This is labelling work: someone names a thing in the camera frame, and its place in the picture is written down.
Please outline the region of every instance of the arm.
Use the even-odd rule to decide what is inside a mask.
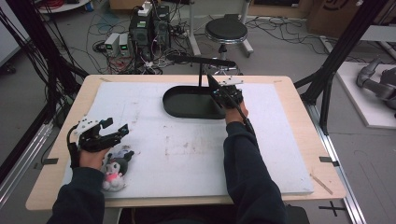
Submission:
[[[241,108],[248,113],[243,104]],[[237,223],[286,223],[279,188],[267,171],[257,140],[232,110],[226,111],[224,170],[228,193],[238,207]]]
[[[80,167],[73,170],[72,181],[59,190],[48,223],[102,223],[105,197],[101,192],[104,174],[102,158],[108,152],[90,153],[81,150]]]

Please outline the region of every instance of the concrete floor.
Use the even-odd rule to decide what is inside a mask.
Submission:
[[[94,12],[86,12],[81,8],[56,15],[61,33],[67,45],[71,47],[73,57],[90,74],[98,74],[100,71],[97,71],[82,50],[88,51],[101,67],[106,67],[105,57],[92,51],[92,44],[98,40],[106,40],[106,37],[92,35],[88,31],[94,33],[103,29],[98,23],[120,22],[119,26],[114,27],[114,32],[121,32],[127,29],[128,19],[128,13],[111,11],[106,3]],[[196,24],[205,24],[208,20],[208,17],[197,19]],[[298,23],[302,26],[289,25],[288,30],[300,36],[309,35],[304,28],[304,21]],[[204,35],[199,35],[202,32],[203,29],[198,30],[196,38],[203,56],[217,56],[218,44],[207,40]],[[280,36],[278,29],[268,32]],[[293,38],[295,35],[285,34],[285,37]],[[240,47],[229,47],[228,51],[228,58],[237,62],[245,75],[288,76],[297,81],[316,72],[327,58],[323,46],[317,39],[309,39],[305,43],[311,43],[320,54],[314,52],[310,45],[291,44],[275,39],[258,28],[248,29],[248,41],[254,48],[254,53],[249,58]],[[382,55],[385,62],[394,63],[382,49],[373,47],[372,43],[361,42],[351,53],[366,62],[378,54]],[[15,147],[45,104],[44,84],[35,74],[27,58],[22,53],[17,53],[11,62],[17,73],[0,76],[0,162],[3,162]],[[191,67],[189,64],[171,65],[164,68],[163,73],[196,75],[198,67]],[[395,223],[396,177],[392,171],[396,166],[396,131],[366,128],[337,78],[334,79],[332,87],[328,127],[330,138],[366,222]],[[2,223],[43,223],[49,218],[50,211],[28,211],[24,204],[39,175],[39,170],[34,169],[34,164],[40,160],[57,132],[57,129],[54,129],[48,143],[0,210]],[[346,211],[339,210],[334,213],[329,209],[319,209],[320,206],[330,206],[329,201],[286,203],[303,207],[311,223],[351,223]],[[333,201],[333,205],[345,207],[342,201]],[[105,223],[116,223],[118,212],[117,209],[107,209]]]

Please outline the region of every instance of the round stool seat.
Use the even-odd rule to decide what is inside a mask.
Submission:
[[[237,44],[248,36],[248,28],[237,20],[215,19],[207,23],[206,36],[220,44]]]

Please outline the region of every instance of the stuffed toy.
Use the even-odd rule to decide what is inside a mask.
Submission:
[[[125,188],[124,176],[128,171],[128,161],[131,160],[134,152],[123,149],[117,154],[107,155],[105,180],[102,188],[106,191],[119,191]]]

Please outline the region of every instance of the wooden table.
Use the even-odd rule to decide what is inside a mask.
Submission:
[[[342,199],[346,191],[331,162],[321,162],[328,157],[317,131],[309,118],[300,96],[288,77],[243,76],[246,83],[274,84],[284,107],[295,140],[314,184],[315,192],[308,195],[285,195],[284,201]],[[26,202],[29,210],[50,210],[61,187],[64,169],[69,160],[66,135],[72,126],[88,113],[102,82],[183,82],[197,85],[198,76],[88,76],[78,93],[67,119],[56,139],[49,158],[59,158],[57,164],[45,165]],[[232,203],[228,196],[149,198],[106,200],[106,207],[160,206],[182,204]]]

